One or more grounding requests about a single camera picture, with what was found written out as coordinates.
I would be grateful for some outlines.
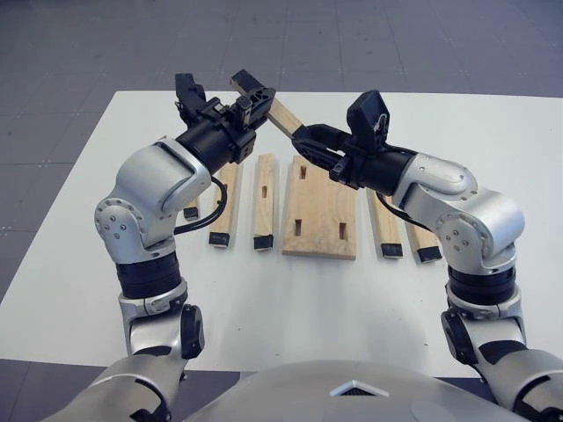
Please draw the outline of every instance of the wooden block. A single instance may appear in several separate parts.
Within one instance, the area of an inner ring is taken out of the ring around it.
[[[232,228],[232,215],[235,203],[238,200],[236,192],[238,166],[226,164],[219,172],[219,180],[227,188],[227,205],[221,216],[209,226],[209,244],[226,248],[229,246],[230,232]],[[221,191],[217,188],[215,195],[216,204],[221,199]]]
[[[381,252],[386,258],[403,258],[403,245],[398,233],[397,217],[381,203],[375,191],[366,189],[366,193],[374,217],[371,227]]]
[[[184,218],[191,222],[200,218],[200,197],[196,197],[184,207]]]
[[[254,208],[255,251],[267,251],[274,246],[274,172],[274,154],[258,156]]]
[[[434,233],[409,223],[407,223],[407,227],[411,230],[414,249],[422,264],[442,259],[438,239]]]
[[[294,156],[289,170],[282,252],[355,259],[355,190]]]

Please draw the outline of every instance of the floor tile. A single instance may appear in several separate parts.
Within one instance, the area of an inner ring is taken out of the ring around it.
[[[538,76],[534,78],[534,83],[542,97],[563,98],[563,77]]]
[[[385,15],[343,14],[339,15],[338,26],[345,40],[393,40]]]
[[[26,255],[27,248],[29,248],[34,237],[35,232],[0,230],[0,302],[8,291],[11,280],[16,274],[19,264]],[[3,407],[0,404],[0,415],[2,414],[2,409]]]
[[[408,71],[405,78],[412,92],[472,93],[467,76],[461,72]]]
[[[282,38],[244,39],[233,38],[227,44],[223,66],[227,69],[277,71],[282,65]]]
[[[398,71],[401,61],[392,40],[343,39],[341,42],[344,70]]]
[[[398,55],[409,72],[457,72],[461,64],[449,42],[435,40],[431,43],[418,40],[397,40]]]
[[[330,22],[336,19],[334,0],[289,0],[289,22]]]
[[[540,92],[531,76],[470,73],[468,78],[475,94],[534,96]]]
[[[502,74],[519,70],[514,58],[501,43],[453,40],[451,44],[463,70],[470,73]]]
[[[286,70],[281,74],[281,91],[342,92],[344,84],[339,72]]]
[[[345,71],[344,89],[351,92],[378,90],[381,92],[407,92],[405,75],[401,72]]]
[[[286,37],[293,42],[311,44],[319,40],[335,40],[338,27],[335,22],[288,22]]]
[[[96,83],[78,111],[103,112],[116,91],[147,90],[152,87],[156,79],[155,70],[143,73],[137,73],[136,70],[125,73],[102,73],[97,76]]]
[[[51,163],[75,163],[101,116],[102,113],[74,114],[48,160]]]
[[[241,13],[235,20],[232,35],[234,38],[280,38],[286,25],[286,13]]]
[[[94,381],[103,369],[32,362],[11,422],[43,420],[58,412]]]
[[[0,360],[0,376],[4,380],[0,383],[0,420],[10,420],[28,368],[29,362]]]
[[[24,113],[73,113],[80,109],[95,82],[93,74],[47,76],[30,98]]]
[[[37,164],[0,164],[0,229],[12,229],[21,202],[39,176]]]
[[[20,113],[41,82],[37,76],[0,76],[0,114]]]
[[[340,67],[340,44],[336,38],[286,40],[283,46],[283,70],[338,71]]]
[[[15,230],[38,230],[55,201],[73,164],[42,165],[38,177],[18,204],[11,226]]]
[[[23,114],[0,128],[0,164],[34,164],[48,159],[72,119],[71,114]]]

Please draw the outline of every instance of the rectangular slot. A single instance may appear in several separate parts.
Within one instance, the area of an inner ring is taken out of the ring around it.
[[[340,235],[340,240],[348,240],[348,233],[346,232],[346,223],[345,222],[341,222],[340,226],[339,226],[339,235]]]
[[[296,236],[301,236],[301,220],[296,220]]]

